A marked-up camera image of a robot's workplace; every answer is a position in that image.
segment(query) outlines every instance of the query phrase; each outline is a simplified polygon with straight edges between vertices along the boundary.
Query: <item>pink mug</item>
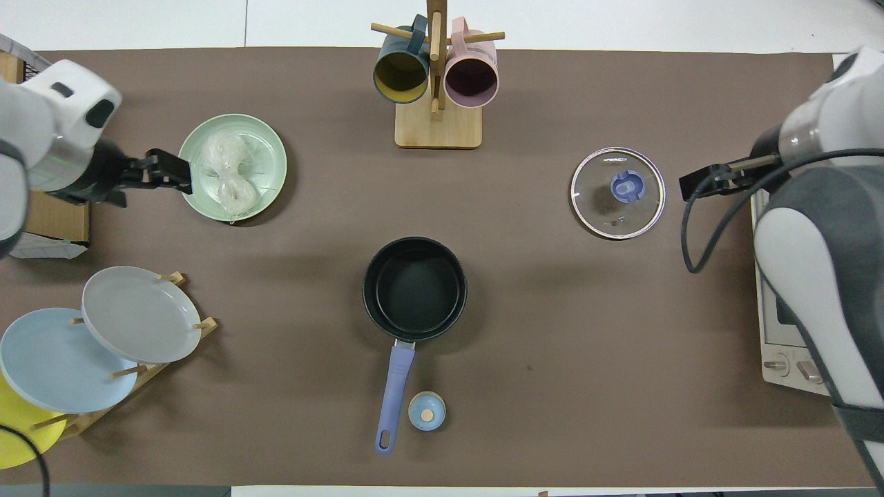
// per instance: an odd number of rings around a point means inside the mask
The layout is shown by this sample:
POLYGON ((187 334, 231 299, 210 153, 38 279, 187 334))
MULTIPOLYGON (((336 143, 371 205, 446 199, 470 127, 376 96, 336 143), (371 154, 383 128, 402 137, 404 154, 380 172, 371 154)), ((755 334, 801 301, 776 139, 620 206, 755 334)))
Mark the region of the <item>pink mug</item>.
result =
POLYGON ((482 107, 497 95, 497 49, 494 42, 465 43, 464 36, 482 32, 469 29, 463 17, 452 24, 452 47, 445 66, 446 95, 461 107, 482 107))

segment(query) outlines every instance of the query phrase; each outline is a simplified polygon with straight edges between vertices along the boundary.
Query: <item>blue bottle cap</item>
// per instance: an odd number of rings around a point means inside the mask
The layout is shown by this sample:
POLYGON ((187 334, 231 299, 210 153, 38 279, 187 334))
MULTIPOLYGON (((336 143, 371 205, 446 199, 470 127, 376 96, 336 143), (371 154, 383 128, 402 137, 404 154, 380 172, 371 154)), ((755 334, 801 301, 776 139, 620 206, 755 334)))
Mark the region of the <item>blue bottle cap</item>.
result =
POLYGON ((424 391, 408 404, 408 420, 422 432, 432 432, 445 421, 445 402, 434 392, 424 391))

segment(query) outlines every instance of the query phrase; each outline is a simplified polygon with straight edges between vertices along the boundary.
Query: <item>brown mat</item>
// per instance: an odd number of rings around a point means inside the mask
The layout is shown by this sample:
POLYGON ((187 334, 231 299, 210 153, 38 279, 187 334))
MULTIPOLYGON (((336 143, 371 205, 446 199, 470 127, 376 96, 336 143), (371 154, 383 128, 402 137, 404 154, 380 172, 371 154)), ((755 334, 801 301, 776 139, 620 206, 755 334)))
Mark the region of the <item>brown mat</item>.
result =
MULTIPOLYGON (((827 399, 761 379, 747 214, 710 267, 679 250, 678 177, 744 156, 828 76, 823 55, 501 51, 475 151, 397 149, 371 49, 50 54, 124 96, 106 136, 177 151, 205 119, 244 112, 289 154, 277 201, 242 226, 172 191, 97 206, 72 261, 3 260, 0 329, 79 307, 107 266, 183 271, 221 328, 78 438, 47 453, 57 482, 404 486, 868 486, 827 399), (593 150, 647 155, 668 188, 632 241, 580 227, 568 184, 593 150), (391 457, 372 441, 392 339, 362 307, 366 264, 405 235, 461 259, 469 299, 417 347, 391 457)), ((701 202, 695 250, 733 202, 701 202)), ((35 482, 29 464, 0 472, 35 482)))

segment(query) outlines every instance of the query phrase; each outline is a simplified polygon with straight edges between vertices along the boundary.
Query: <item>oven knob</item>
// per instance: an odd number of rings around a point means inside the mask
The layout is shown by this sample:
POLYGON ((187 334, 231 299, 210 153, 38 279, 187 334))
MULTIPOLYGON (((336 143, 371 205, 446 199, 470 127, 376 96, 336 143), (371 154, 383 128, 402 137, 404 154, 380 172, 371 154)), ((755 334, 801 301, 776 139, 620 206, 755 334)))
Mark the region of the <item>oven knob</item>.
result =
POLYGON ((764 361, 763 365, 768 370, 785 371, 788 366, 783 361, 764 361))
POLYGON ((807 381, 816 384, 823 382, 823 375, 819 374, 817 365, 814 364, 813 361, 798 361, 798 364, 796 365, 798 366, 798 370, 801 371, 801 376, 807 381))
POLYGON ((764 361, 761 363, 766 370, 776 371, 780 376, 789 375, 789 358, 783 353, 777 354, 772 361, 764 361))

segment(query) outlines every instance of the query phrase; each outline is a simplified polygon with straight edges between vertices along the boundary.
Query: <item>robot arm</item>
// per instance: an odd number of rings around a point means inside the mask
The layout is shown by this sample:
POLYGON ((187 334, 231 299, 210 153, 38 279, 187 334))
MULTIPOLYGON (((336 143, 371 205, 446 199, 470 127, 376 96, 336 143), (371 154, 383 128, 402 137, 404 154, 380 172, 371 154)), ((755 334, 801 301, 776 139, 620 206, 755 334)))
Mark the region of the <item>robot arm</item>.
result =
MULTIPOLYGON (((761 186, 771 191, 755 229, 758 268, 795 315, 835 413, 884 494, 882 130, 884 54, 861 49, 749 157, 680 182, 688 213, 700 196, 747 190, 742 205, 761 186), (794 178, 783 174, 797 167, 794 178)), ((696 267, 685 252, 689 269, 702 269, 711 247, 714 239, 696 267)))
POLYGON ((101 138, 121 101, 106 81, 68 60, 19 85, 0 80, 0 257, 24 226, 28 189, 119 207, 126 206, 124 188, 192 192, 186 161, 159 149, 130 158, 101 138))

